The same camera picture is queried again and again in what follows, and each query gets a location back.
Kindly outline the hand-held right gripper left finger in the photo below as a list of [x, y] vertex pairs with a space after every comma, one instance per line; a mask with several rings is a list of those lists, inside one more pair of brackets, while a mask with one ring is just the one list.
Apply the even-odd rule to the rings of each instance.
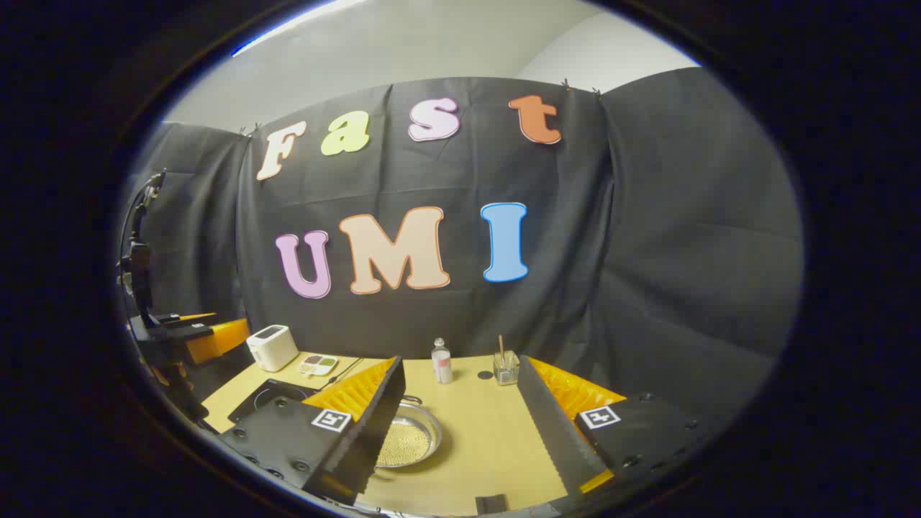
[[389, 358], [309, 398], [264, 399], [219, 438], [293, 488], [354, 504], [404, 397], [402, 363]]

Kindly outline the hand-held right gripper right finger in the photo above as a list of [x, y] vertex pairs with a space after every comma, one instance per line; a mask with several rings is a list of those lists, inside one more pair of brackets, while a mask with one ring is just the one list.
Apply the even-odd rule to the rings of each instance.
[[620, 396], [536, 358], [520, 356], [519, 389], [567, 494], [625, 492], [699, 452], [709, 425], [665, 398]]

